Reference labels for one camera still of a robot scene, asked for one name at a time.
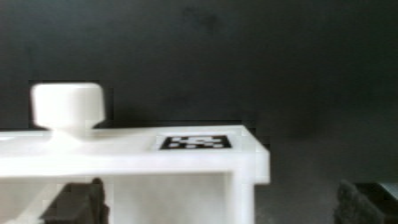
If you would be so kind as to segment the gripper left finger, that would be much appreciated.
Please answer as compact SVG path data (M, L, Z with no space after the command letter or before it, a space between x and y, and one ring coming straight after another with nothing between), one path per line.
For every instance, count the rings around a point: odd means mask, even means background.
M99 178L67 183L41 214L44 224L108 224L110 208Z

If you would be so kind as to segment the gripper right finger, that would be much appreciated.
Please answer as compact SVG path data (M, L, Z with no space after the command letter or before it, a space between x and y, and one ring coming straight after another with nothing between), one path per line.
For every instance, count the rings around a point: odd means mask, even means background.
M398 224L398 183L339 183L334 224Z

